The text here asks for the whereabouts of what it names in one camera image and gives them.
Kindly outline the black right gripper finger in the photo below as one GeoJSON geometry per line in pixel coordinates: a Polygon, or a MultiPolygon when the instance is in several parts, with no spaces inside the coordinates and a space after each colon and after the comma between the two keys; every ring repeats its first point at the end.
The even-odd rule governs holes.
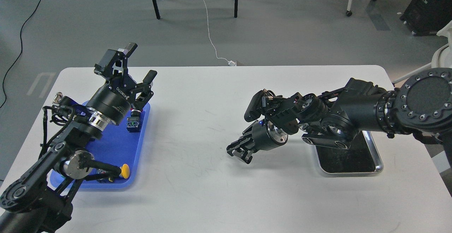
{"type": "Polygon", "coordinates": [[[253,159],[253,154],[256,153],[255,150],[248,150],[245,148],[236,149],[236,157],[238,157],[242,162],[250,164],[253,159]]]}
{"type": "Polygon", "coordinates": [[[230,145],[227,146],[226,152],[230,156],[236,156],[236,149],[237,148],[245,148],[248,150],[255,150],[255,141],[252,137],[251,133],[244,133],[242,136],[239,137],[238,140],[232,142],[230,145]]]}

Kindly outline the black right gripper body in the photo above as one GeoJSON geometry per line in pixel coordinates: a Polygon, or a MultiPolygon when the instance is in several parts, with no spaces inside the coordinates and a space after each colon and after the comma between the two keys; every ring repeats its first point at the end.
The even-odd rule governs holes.
{"type": "Polygon", "coordinates": [[[244,148],[257,152],[272,150],[287,143],[289,135],[276,127],[272,122],[256,120],[243,131],[244,148]]]}

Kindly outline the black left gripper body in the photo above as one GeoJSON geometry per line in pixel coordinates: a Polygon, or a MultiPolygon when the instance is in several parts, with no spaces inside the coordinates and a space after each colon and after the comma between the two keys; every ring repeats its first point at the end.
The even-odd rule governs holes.
{"type": "Polygon", "coordinates": [[[109,118],[114,125],[120,125],[133,107],[135,96],[130,91],[137,87],[131,77],[116,77],[100,87],[86,107],[92,108],[109,118]]]}

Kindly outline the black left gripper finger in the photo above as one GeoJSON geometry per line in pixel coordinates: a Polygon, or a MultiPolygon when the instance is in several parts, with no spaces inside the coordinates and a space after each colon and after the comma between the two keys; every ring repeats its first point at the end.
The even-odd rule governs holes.
{"type": "Polygon", "coordinates": [[[128,58],[138,47],[136,43],[129,43],[124,49],[108,49],[100,62],[95,64],[94,73],[102,76],[107,82],[118,78],[121,82],[129,75],[128,58]]]}
{"type": "Polygon", "coordinates": [[[157,75],[157,71],[150,70],[143,79],[142,83],[139,83],[130,90],[129,103],[134,110],[142,111],[145,105],[154,95],[152,88],[152,82],[157,75]]]}

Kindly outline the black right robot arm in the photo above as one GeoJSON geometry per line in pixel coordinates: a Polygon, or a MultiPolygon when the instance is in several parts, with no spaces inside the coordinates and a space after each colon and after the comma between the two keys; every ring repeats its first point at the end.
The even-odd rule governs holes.
{"type": "Polygon", "coordinates": [[[343,150],[361,131],[388,138],[413,135],[423,144],[442,144],[451,162],[451,69],[421,71],[395,90],[354,78],[319,96],[284,98],[263,89],[251,99],[244,119],[251,125],[226,152],[247,164],[257,151],[284,145],[299,130],[305,143],[343,150]]]}

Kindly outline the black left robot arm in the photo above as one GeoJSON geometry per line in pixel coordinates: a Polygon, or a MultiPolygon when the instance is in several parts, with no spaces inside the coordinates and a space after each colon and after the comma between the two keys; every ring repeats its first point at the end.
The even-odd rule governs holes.
{"type": "Polygon", "coordinates": [[[86,105],[57,93],[51,106],[43,107],[61,129],[43,137],[37,162],[1,195],[2,233],[53,233],[71,220],[72,201],[84,180],[128,179],[129,165],[114,166],[95,160],[86,145],[100,139],[109,125],[119,125],[131,111],[132,131],[139,130],[140,113],[153,96],[157,72],[150,70],[141,83],[129,75],[127,61],[136,43],[107,50],[95,65],[106,82],[86,105]]]}

